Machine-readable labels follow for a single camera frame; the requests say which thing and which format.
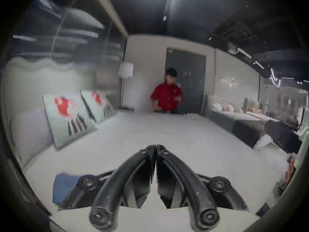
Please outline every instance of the person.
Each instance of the person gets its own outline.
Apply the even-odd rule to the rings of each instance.
[[[177,105],[182,102],[182,92],[174,84],[176,77],[176,70],[168,68],[166,71],[166,82],[158,85],[150,97],[154,112],[179,114]]]

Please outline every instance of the hand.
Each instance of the hand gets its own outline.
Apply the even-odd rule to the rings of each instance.
[[[181,102],[181,100],[182,100],[181,96],[177,96],[177,97],[175,97],[175,99],[174,99],[174,101],[176,101],[176,102]]]

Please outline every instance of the folded towel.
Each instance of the folded towel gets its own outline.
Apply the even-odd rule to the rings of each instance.
[[[62,201],[72,191],[81,176],[71,176],[65,173],[59,174],[55,177],[54,185],[52,187],[52,202],[62,204]]]

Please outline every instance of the black ceiling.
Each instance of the black ceiling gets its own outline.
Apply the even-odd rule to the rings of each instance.
[[[227,51],[227,42],[249,55],[235,56],[264,77],[309,80],[307,45],[287,0],[111,0],[129,34],[160,34]],[[253,62],[257,60],[265,69]]]

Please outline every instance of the gray door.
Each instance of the gray door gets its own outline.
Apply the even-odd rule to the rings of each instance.
[[[177,71],[176,84],[183,92],[183,102],[178,106],[178,111],[182,114],[200,114],[204,97],[206,57],[168,48],[165,71],[170,67]]]

